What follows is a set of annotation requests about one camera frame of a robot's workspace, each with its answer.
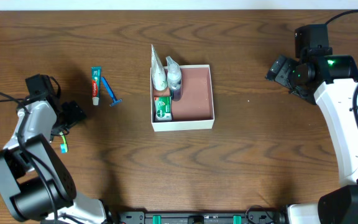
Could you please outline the Colgate toothpaste tube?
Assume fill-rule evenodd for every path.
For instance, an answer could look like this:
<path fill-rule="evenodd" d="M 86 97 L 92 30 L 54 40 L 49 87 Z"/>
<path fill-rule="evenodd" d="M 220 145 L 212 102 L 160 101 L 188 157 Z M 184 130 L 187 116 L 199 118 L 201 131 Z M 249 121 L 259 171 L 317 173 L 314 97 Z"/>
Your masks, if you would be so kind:
<path fill-rule="evenodd" d="M 92 67 L 92 101 L 94 106 L 99 105 L 99 91 L 102 67 Z"/>

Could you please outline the green white toothbrush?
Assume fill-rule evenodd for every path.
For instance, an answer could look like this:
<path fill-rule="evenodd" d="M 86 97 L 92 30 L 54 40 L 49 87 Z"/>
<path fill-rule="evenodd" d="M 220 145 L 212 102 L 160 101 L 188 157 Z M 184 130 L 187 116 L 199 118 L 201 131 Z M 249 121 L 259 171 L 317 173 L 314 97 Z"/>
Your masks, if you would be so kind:
<path fill-rule="evenodd" d="M 60 145 L 61 153 L 65 154 L 68 152 L 68 144 L 65 137 L 65 134 L 63 132 L 60 133 L 60 136 L 62 137 L 63 143 Z"/>

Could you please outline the blue disposable razor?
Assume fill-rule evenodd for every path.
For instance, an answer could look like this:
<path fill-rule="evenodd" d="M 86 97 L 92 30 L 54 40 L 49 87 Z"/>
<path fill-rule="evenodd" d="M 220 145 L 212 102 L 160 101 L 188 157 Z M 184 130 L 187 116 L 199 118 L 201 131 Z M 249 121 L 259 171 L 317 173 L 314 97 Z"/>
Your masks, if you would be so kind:
<path fill-rule="evenodd" d="M 101 77 L 101 81 L 102 81 L 105 89 L 107 90 L 107 93 L 109 94 L 110 98 L 112 99 L 112 102 L 110 103 L 110 106 L 115 106 L 115 105 L 121 103 L 122 99 L 116 98 L 116 96 L 115 96 L 112 88 L 110 87 L 108 81 L 104 77 Z"/>

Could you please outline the white speckled cream tube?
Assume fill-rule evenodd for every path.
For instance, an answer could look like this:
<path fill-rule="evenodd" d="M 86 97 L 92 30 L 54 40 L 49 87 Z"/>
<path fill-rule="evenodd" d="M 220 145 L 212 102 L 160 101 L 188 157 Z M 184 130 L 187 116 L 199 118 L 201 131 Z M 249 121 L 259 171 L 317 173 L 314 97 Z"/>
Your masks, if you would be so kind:
<path fill-rule="evenodd" d="M 151 75 L 153 86 L 157 91 L 165 91 L 167 88 L 167 76 L 164 67 L 153 45 L 151 45 L 151 51 Z"/>

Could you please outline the green Dettol soap bar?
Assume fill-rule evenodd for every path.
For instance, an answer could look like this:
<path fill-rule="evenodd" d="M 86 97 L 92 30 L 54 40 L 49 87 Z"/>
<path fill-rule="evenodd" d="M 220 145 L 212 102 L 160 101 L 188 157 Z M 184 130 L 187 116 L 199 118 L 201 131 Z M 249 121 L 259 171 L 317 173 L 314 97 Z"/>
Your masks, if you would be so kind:
<path fill-rule="evenodd" d="M 156 122 L 172 120 L 172 100 L 170 96 L 157 96 L 154 98 Z"/>

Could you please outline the clear pump bottle purple liquid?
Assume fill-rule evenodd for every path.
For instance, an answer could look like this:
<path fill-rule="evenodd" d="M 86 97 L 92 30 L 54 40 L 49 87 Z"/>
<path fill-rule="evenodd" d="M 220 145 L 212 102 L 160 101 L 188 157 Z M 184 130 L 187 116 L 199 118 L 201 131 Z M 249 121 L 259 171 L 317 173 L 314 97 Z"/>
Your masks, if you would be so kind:
<path fill-rule="evenodd" d="M 173 101 L 181 100 L 182 88 L 182 74 L 179 64 L 174 61 L 171 56 L 166 57 L 167 61 L 167 84 Z"/>

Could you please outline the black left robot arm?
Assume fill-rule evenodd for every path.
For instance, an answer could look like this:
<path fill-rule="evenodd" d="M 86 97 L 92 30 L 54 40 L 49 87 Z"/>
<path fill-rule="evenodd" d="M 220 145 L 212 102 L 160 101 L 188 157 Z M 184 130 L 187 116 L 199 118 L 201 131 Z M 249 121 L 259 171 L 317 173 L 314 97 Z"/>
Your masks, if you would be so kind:
<path fill-rule="evenodd" d="M 0 194 L 19 222 L 112 223 L 101 200 L 77 192 L 51 142 L 86 119 L 75 101 L 60 103 L 61 89 L 48 75 L 25 80 L 29 95 L 17 100 L 18 122 L 0 151 Z"/>

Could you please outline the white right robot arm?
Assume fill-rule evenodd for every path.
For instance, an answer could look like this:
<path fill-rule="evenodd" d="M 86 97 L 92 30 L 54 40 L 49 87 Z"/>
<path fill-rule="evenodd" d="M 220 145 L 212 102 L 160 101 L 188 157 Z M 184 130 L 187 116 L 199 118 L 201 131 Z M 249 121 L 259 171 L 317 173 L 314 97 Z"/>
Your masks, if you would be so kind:
<path fill-rule="evenodd" d="M 316 203 L 289 205 L 287 223 L 358 223 L 358 68 L 350 55 L 334 55 L 326 24 L 295 30 L 296 59 L 279 56 L 266 78 L 318 105 L 329 129 L 340 188 Z"/>

